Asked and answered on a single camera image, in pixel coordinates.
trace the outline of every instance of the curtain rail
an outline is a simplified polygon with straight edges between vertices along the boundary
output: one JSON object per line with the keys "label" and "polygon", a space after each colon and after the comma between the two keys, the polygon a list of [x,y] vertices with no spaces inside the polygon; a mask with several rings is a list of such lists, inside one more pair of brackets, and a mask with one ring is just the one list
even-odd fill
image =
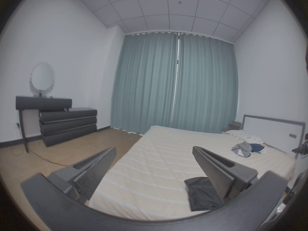
{"label": "curtain rail", "polygon": [[140,32],[134,32],[134,33],[126,33],[125,35],[132,35],[132,34],[139,34],[139,33],[156,33],[156,32],[196,34],[196,35],[199,35],[199,36],[204,36],[204,37],[208,37],[208,38],[211,38],[211,39],[217,39],[217,40],[229,43],[229,44],[233,44],[232,42],[230,42],[228,40],[220,39],[220,38],[212,36],[212,35],[207,35],[207,34],[202,34],[202,33],[194,33],[194,32],[187,32],[187,31],[178,31],[178,30],[149,30],[149,31],[140,31]]}

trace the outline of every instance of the bed headboard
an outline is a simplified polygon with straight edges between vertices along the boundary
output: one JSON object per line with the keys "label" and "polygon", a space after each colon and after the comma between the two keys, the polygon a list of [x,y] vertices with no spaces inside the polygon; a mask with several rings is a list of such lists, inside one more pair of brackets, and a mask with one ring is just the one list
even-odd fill
{"label": "bed headboard", "polygon": [[305,126],[304,122],[244,115],[241,129],[260,137],[265,144],[294,156],[292,150],[301,146]]}

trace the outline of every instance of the striped bed sheet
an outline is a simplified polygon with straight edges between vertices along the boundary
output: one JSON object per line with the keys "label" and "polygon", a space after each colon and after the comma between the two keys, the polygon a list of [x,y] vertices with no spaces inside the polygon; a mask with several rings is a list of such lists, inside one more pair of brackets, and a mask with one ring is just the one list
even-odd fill
{"label": "striped bed sheet", "polygon": [[189,178],[206,176],[192,155],[193,146],[254,168],[258,178],[268,170],[287,180],[293,177],[293,157],[266,145],[266,154],[240,157],[231,151],[238,143],[241,141],[228,134],[152,126],[106,173],[89,207],[137,220],[176,219],[204,212],[191,212],[184,183]]}

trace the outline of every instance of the floor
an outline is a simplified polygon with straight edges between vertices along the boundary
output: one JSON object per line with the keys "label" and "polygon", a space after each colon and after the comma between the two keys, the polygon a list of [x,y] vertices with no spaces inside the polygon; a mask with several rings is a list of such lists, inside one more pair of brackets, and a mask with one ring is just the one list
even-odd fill
{"label": "floor", "polygon": [[[111,165],[113,166],[140,138],[139,134],[106,129],[48,148],[42,140],[30,142],[28,146],[30,150],[43,158],[64,165],[73,164],[115,146],[117,156]],[[4,186],[18,207],[40,230],[49,230],[49,228],[28,203],[20,188],[20,183],[38,172],[48,176],[52,171],[62,167],[64,166],[45,161],[32,152],[26,153],[23,145],[0,148],[0,175]]]}

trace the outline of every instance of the curtain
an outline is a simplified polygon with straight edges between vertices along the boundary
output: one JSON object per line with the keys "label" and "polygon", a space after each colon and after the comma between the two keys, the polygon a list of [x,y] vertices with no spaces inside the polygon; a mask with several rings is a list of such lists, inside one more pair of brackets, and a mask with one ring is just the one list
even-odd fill
{"label": "curtain", "polygon": [[220,133],[235,119],[238,98],[233,45],[181,34],[173,128]]}
{"label": "curtain", "polygon": [[125,36],[112,97],[111,127],[144,134],[171,126],[177,61],[176,33]]}

